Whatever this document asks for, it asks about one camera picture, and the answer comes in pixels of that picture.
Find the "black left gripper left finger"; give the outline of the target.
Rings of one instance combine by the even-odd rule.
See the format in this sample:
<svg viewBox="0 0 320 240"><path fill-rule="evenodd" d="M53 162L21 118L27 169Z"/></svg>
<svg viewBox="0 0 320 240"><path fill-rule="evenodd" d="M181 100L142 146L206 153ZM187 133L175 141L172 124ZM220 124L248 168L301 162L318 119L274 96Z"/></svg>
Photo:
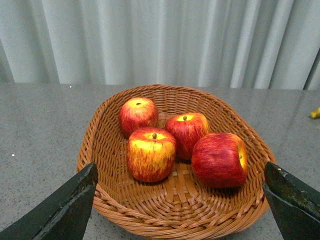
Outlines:
<svg viewBox="0 0 320 240"><path fill-rule="evenodd" d="M92 162L22 218L0 232L2 240L81 240L98 183Z"/></svg>

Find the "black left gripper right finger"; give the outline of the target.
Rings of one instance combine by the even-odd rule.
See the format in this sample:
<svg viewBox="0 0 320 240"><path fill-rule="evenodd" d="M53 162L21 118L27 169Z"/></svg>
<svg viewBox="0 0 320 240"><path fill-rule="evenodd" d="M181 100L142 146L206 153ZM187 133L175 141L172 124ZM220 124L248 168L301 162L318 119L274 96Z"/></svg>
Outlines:
<svg viewBox="0 0 320 240"><path fill-rule="evenodd" d="M267 162L263 192L285 240L320 238L320 192Z"/></svg>

